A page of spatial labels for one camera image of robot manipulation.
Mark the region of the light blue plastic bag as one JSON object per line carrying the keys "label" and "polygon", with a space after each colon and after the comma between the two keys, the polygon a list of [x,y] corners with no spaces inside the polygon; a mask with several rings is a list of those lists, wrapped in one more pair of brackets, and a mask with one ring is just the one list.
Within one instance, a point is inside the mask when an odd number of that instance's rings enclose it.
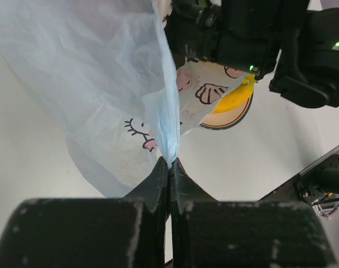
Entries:
{"label": "light blue plastic bag", "polygon": [[0,1],[0,50],[42,96],[68,151],[102,195],[123,197],[175,159],[246,74],[186,59],[175,68],[170,1]]}

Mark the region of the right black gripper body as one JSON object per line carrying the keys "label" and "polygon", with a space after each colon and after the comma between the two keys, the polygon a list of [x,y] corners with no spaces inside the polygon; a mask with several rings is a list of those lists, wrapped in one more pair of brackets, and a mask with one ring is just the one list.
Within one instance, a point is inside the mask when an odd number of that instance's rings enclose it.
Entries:
{"label": "right black gripper body", "polygon": [[185,59],[254,74],[271,73],[279,52],[282,1],[173,1],[165,33],[179,66]]}

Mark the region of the yellow fake banana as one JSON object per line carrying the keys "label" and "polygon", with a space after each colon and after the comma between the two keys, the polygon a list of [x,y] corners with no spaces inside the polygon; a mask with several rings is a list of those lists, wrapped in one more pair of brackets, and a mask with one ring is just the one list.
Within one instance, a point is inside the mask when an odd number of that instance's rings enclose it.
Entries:
{"label": "yellow fake banana", "polygon": [[223,97],[213,113],[224,113],[241,106],[253,95],[256,82],[255,75],[247,75],[239,87]]}

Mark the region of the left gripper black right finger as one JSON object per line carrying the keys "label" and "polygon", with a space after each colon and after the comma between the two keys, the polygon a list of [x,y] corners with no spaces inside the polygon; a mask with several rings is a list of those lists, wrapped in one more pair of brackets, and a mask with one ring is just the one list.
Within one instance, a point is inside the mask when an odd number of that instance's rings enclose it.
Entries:
{"label": "left gripper black right finger", "polygon": [[169,172],[174,267],[337,267],[300,201],[220,202],[175,160]]}

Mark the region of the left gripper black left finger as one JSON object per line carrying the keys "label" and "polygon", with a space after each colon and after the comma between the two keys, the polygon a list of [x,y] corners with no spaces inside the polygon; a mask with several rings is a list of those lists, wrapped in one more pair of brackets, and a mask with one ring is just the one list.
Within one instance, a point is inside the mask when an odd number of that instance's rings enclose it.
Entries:
{"label": "left gripper black left finger", "polygon": [[0,267],[164,267],[168,167],[122,198],[27,199],[0,237]]}

